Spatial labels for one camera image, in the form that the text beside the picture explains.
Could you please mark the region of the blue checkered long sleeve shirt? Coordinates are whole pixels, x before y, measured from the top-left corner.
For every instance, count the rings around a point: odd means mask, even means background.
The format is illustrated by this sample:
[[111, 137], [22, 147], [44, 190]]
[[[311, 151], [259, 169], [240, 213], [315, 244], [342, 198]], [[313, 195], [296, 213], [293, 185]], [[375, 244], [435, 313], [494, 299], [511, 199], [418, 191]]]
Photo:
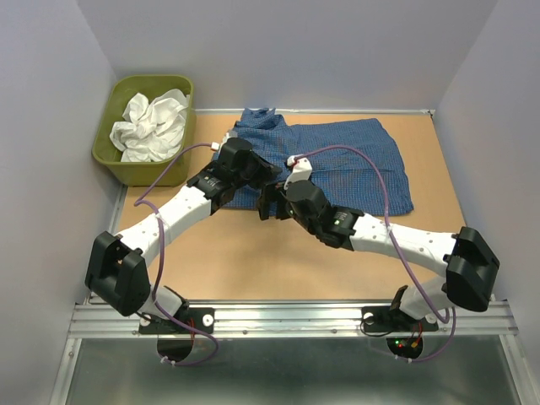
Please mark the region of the blue checkered long sleeve shirt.
[[384, 214], [380, 180], [386, 185], [389, 214], [402, 216], [414, 210], [408, 177], [397, 143], [375, 118], [324, 124], [289, 125], [274, 110], [245, 109], [232, 127], [238, 138], [249, 141], [253, 150], [281, 168], [280, 181], [289, 171], [284, 162], [291, 155], [304, 154], [331, 145], [355, 148], [356, 153], [333, 149], [311, 156], [311, 180], [336, 205], [360, 209], [374, 216]]

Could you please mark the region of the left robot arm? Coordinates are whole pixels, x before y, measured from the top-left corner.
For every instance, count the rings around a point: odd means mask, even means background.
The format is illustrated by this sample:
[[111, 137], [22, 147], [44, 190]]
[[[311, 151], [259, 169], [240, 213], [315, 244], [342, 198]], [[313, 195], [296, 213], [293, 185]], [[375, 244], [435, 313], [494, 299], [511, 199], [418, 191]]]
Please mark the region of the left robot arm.
[[149, 216], [116, 235], [104, 231], [95, 238], [84, 284], [122, 316], [155, 316], [168, 332], [181, 331], [187, 324], [187, 302], [158, 279], [151, 281], [147, 266], [157, 260], [163, 267], [165, 248], [229, 203], [237, 190], [262, 188], [281, 173], [245, 139], [230, 138], [218, 149], [217, 159], [161, 208], [140, 198], [139, 205], [151, 208]]

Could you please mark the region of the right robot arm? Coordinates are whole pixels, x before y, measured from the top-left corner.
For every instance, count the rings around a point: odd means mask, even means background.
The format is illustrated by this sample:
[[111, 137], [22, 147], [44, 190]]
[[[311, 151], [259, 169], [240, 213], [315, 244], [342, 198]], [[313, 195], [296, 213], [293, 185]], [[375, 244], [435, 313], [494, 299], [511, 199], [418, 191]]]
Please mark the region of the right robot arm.
[[374, 311], [374, 325], [407, 329], [451, 307], [473, 312], [489, 307], [500, 261], [473, 228], [452, 234], [386, 224], [358, 209], [331, 204], [309, 180], [266, 184], [256, 208], [260, 219], [293, 219], [331, 248], [405, 259], [435, 274], [426, 283], [399, 288], [386, 311]]

